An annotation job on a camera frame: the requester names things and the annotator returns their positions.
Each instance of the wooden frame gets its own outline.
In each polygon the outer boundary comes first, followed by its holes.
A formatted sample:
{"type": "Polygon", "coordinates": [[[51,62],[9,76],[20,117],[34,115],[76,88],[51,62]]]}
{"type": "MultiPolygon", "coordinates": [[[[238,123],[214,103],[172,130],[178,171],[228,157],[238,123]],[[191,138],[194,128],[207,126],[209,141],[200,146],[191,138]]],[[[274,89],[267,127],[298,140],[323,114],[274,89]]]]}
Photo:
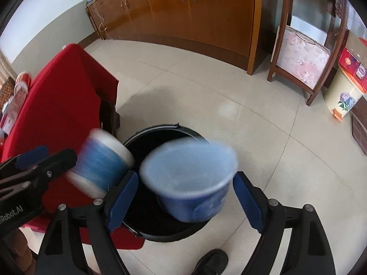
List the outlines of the wooden frame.
{"type": "Polygon", "coordinates": [[[309,86],[307,86],[305,83],[297,79],[295,76],[291,75],[284,69],[278,67],[276,65],[279,57],[279,52],[281,48],[281,44],[283,41],[284,31],[286,29],[286,24],[290,24],[291,15],[292,15],[292,5],[293,0],[283,0],[283,9],[281,13],[281,19],[280,19],[280,28],[279,28],[279,35],[278,40],[276,42],[273,61],[270,66],[269,74],[267,76],[267,80],[269,82],[272,81],[273,74],[277,73],[290,81],[294,82],[297,86],[301,87],[304,91],[310,93],[310,97],[306,101],[306,105],[310,106],[313,100],[315,99],[316,95],[320,91],[322,85],[324,84],[326,78],[328,77],[336,59],[339,53],[339,50],[342,45],[342,41],[344,38],[344,34],[346,32],[346,24],[348,19],[348,8],[347,8],[347,0],[328,0],[327,4],[327,10],[331,14],[331,22],[328,30],[328,35],[325,44],[330,44],[332,33],[334,30],[334,23],[335,23],[335,16],[339,16],[341,19],[341,25],[340,25],[340,31],[336,37],[336,42],[334,45],[334,48],[330,54],[329,60],[325,65],[325,68],[323,72],[321,73],[320,79],[317,82],[314,89],[311,89],[309,86]]]}

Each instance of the gray wall lower section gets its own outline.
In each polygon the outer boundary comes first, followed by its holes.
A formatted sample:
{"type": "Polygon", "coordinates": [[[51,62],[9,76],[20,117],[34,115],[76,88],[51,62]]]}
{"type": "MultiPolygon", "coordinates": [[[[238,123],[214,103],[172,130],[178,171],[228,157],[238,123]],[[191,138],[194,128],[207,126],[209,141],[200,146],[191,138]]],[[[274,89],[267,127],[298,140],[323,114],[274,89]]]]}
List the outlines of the gray wall lower section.
{"type": "Polygon", "coordinates": [[[11,64],[15,72],[29,71],[35,77],[63,45],[78,43],[92,34],[85,5],[85,1],[80,2],[44,27],[11,64]]]}

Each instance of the black shoe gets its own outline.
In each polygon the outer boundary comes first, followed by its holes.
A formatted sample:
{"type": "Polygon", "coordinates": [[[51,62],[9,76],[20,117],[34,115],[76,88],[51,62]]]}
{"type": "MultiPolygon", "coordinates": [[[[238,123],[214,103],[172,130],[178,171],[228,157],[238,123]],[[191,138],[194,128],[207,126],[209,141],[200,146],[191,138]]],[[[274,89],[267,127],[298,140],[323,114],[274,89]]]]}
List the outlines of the black shoe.
{"type": "Polygon", "coordinates": [[[220,275],[228,265],[228,255],[221,249],[213,249],[197,263],[192,275],[220,275]]]}

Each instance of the wooden cabinet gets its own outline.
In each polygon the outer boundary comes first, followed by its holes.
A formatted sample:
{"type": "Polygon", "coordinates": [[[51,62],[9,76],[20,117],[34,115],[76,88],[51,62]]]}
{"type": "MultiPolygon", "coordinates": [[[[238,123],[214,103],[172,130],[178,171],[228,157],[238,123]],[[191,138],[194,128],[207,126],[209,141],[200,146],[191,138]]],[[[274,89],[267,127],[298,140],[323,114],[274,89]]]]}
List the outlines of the wooden cabinet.
{"type": "Polygon", "coordinates": [[[248,68],[252,74],[272,51],[276,4],[277,0],[95,0],[87,10],[104,39],[180,47],[248,68]]]}
{"type": "Polygon", "coordinates": [[[248,56],[254,0],[189,0],[196,40],[248,56]]]}
{"type": "Polygon", "coordinates": [[[148,0],[123,0],[128,9],[131,23],[138,34],[154,34],[153,16],[148,0]]]}
{"type": "Polygon", "coordinates": [[[189,0],[149,0],[156,34],[194,39],[189,0]]]}

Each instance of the silver bolt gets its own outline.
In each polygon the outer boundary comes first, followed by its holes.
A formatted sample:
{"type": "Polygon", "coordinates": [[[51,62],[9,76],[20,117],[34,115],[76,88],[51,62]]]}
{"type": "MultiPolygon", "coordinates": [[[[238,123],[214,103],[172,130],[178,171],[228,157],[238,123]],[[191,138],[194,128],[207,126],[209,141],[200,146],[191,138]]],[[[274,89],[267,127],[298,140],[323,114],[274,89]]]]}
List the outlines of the silver bolt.
{"type": "Polygon", "coordinates": [[[24,182],[24,183],[22,184],[22,187],[23,187],[23,188],[27,188],[30,184],[31,184],[31,183],[30,183],[30,181],[24,182]]]}
{"type": "Polygon", "coordinates": [[[269,199],[269,205],[276,207],[278,204],[279,202],[276,199],[274,198],[269,199]]]}
{"type": "Polygon", "coordinates": [[[60,211],[64,211],[64,210],[67,208],[67,206],[66,206],[64,203],[62,203],[62,204],[60,204],[57,208],[58,208],[60,211]]]}
{"type": "Polygon", "coordinates": [[[103,199],[102,198],[96,198],[94,201],[93,201],[93,205],[95,206],[99,206],[103,203],[103,199]]]}
{"type": "Polygon", "coordinates": [[[307,204],[305,205],[305,209],[308,211],[308,212],[312,212],[314,210],[313,206],[310,205],[310,204],[307,204]]]}

